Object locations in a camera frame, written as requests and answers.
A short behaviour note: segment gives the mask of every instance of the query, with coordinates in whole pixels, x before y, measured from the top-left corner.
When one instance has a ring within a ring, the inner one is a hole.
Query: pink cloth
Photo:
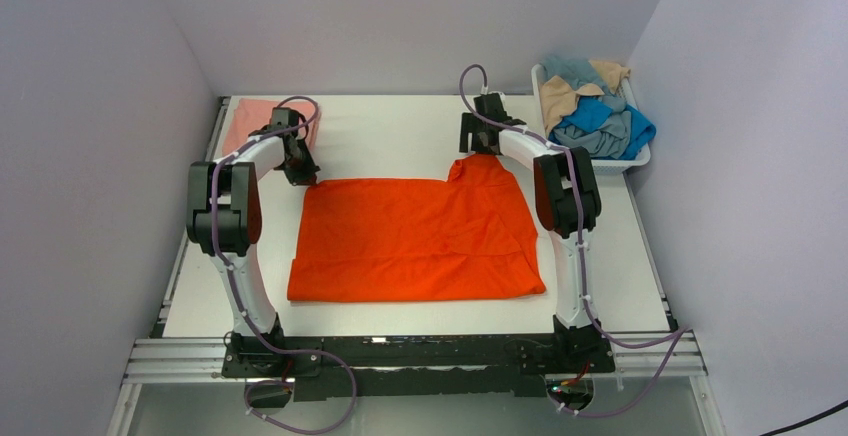
[[[224,137],[224,148],[222,155],[230,154],[239,148],[247,141],[250,133],[265,126],[271,122],[271,110],[278,105],[279,101],[267,101],[264,99],[241,99],[233,114],[233,122],[230,124],[230,129]],[[312,103],[308,101],[292,101],[286,103],[287,108],[294,109],[307,119],[312,116]],[[318,117],[309,125],[309,136],[306,138],[306,144],[309,149],[312,149],[315,144],[315,137],[318,134],[318,121],[321,119],[321,112],[318,112]],[[301,129],[300,134],[304,134],[305,130]]]

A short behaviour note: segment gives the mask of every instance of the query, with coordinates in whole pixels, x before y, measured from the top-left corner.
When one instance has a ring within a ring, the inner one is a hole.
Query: blue cloth
[[[596,159],[636,159],[657,134],[656,127],[633,106],[610,91],[588,59],[549,56],[542,63],[548,80],[559,76],[572,88],[597,84],[600,98],[581,97],[577,109],[557,124],[548,139],[564,146],[585,147]]]

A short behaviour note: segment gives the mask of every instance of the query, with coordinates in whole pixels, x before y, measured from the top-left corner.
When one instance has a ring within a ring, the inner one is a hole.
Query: tan cloth
[[[590,59],[589,64],[595,68],[595,71],[607,83],[613,94],[618,92],[618,86],[621,84],[621,80],[630,76],[630,68],[612,61]]]
[[[542,117],[545,120],[545,134],[562,121],[571,116],[577,109],[580,96],[603,96],[604,90],[594,83],[584,84],[575,91],[571,85],[559,76],[554,76],[539,88],[539,99],[542,103]]]

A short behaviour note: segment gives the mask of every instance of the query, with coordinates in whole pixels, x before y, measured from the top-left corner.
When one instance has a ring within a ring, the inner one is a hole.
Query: wall
[[[625,60],[659,0],[166,0],[219,94],[529,89],[551,51]]]
[[[848,394],[846,7],[661,0],[630,59],[659,128],[633,175],[640,211],[731,435]],[[848,412],[797,434],[846,423]]]
[[[0,0],[0,434],[103,434],[214,98],[160,0]]]

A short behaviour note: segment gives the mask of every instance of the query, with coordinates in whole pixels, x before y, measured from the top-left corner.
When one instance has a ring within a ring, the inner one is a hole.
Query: white plastic basket
[[[545,67],[541,64],[533,66],[530,70],[530,78],[533,80],[533,96],[536,97],[536,111],[540,121],[544,121],[542,115],[542,99],[539,97],[539,88],[545,84]],[[633,91],[630,90],[630,81],[627,78],[621,80],[621,86],[618,88],[618,95],[627,101],[627,104],[639,109],[636,106],[636,100],[633,99]],[[614,160],[614,159],[593,159],[592,168],[595,174],[619,174],[633,166],[642,166],[647,164],[651,159],[651,148],[648,144],[639,150],[634,160]]]

